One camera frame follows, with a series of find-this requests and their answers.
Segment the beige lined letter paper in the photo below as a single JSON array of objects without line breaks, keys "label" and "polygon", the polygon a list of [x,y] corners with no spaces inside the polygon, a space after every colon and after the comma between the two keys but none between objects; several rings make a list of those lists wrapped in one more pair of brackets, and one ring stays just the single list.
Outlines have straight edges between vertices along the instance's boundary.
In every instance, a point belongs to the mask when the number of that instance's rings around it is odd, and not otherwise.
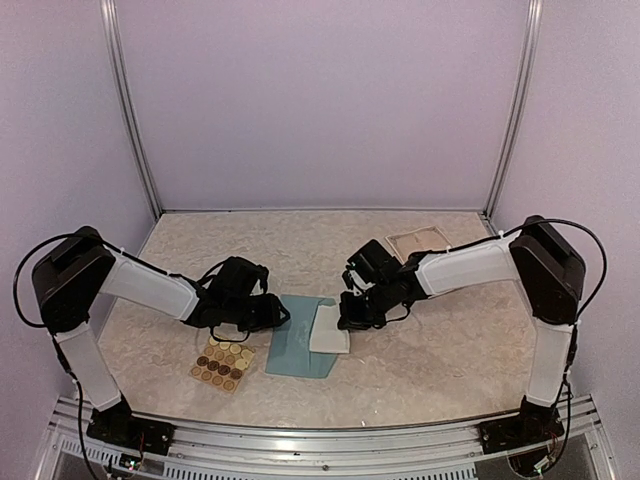
[{"label": "beige lined letter paper", "polygon": [[312,353],[348,354],[350,335],[338,328],[340,309],[338,305],[320,305],[315,313],[309,338]]}]

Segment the teal blue envelope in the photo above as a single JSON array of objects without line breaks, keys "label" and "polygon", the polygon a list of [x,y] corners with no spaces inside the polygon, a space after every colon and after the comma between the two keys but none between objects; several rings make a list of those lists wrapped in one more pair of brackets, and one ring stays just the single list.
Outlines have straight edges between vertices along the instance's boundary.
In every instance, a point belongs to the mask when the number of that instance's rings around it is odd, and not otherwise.
[{"label": "teal blue envelope", "polygon": [[280,299],[290,319],[273,331],[265,372],[307,379],[327,378],[337,355],[311,352],[309,342],[318,308],[335,306],[335,301],[298,295],[282,295]]}]

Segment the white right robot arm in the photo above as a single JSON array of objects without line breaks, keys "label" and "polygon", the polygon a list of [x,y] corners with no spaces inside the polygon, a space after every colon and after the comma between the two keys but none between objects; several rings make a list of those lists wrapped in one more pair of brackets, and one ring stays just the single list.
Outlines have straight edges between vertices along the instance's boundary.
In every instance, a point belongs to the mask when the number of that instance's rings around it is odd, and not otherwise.
[{"label": "white right robot arm", "polygon": [[340,330],[385,327],[398,306],[470,286],[501,281],[524,290],[536,330],[533,364],[524,400],[529,406],[513,419],[511,433],[535,442],[551,424],[553,407],[572,363],[577,323],[591,296],[583,294],[586,263],[557,231],[561,220],[539,215],[506,233],[443,250],[415,251],[406,261],[371,240],[347,261],[346,289],[340,295]]}]

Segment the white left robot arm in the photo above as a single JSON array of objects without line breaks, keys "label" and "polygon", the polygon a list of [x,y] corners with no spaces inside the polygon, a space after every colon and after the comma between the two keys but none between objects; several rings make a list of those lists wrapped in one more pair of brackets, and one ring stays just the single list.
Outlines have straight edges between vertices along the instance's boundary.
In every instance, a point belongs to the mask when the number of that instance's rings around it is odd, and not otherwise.
[{"label": "white left robot arm", "polygon": [[243,340],[279,327],[290,313],[269,290],[269,271],[231,256],[192,279],[148,263],[91,226],[51,237],[20,260],[12,282],[20,320],[50,335],[63,368],[99,412],[102,430],[121,445],[140,434],[89,322],[100,297],[121,299],[186,326],[214,332],[229,324]]}]

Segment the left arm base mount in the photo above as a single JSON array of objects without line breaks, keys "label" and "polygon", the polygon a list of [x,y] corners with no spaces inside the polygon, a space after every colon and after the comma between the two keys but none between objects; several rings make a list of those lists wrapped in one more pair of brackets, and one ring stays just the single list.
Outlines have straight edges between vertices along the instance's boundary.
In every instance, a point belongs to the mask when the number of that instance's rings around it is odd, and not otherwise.
[{"label": "left arm base mount", "polygon": [[171,423],[136,416],[124,396],[104,411],[94,408],[87,427],[91,439],[162,456],[168,454],[174,433]]}]

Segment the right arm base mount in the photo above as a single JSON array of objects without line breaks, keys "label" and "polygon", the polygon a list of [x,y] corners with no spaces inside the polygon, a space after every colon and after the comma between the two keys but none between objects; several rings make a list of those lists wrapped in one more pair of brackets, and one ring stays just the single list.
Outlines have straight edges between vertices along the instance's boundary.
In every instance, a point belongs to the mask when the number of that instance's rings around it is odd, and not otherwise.
[{"label": "right arm base mount", "polygon": [[478,432],[487,455],[559,438],[565,429],[556,406],[542,407],[523,398],[516,415],[481,422]]}]

